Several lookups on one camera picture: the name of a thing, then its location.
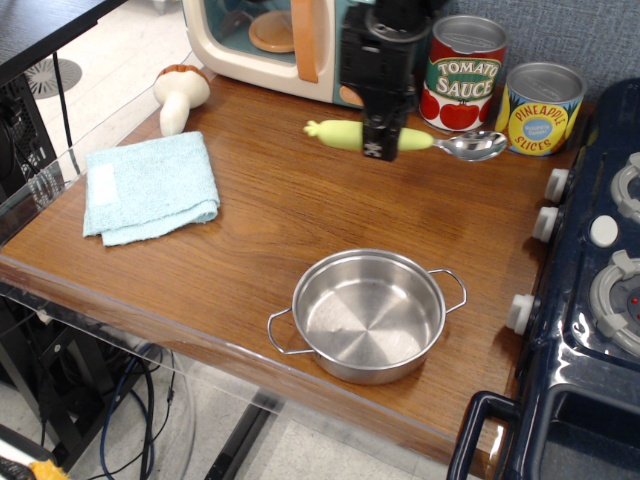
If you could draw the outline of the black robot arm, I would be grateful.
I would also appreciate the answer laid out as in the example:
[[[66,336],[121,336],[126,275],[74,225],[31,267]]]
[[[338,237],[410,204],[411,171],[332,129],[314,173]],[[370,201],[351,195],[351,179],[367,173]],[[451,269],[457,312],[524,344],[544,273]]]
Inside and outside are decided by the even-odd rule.
[[[339,81],[363,102],[363,154],[392,161],[417,105],[416,51],[443,1],[356,2],[340,27]]]

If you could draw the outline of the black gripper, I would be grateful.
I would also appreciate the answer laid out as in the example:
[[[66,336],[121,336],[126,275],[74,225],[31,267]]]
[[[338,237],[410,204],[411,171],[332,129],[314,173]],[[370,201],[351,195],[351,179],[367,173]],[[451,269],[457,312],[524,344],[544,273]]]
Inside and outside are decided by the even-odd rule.
[[[405,116],[416,102],[413,63],[420,41],[417,7],[349,7],[341,24],[340,83],[363,102],[362,153],[398,155]]]

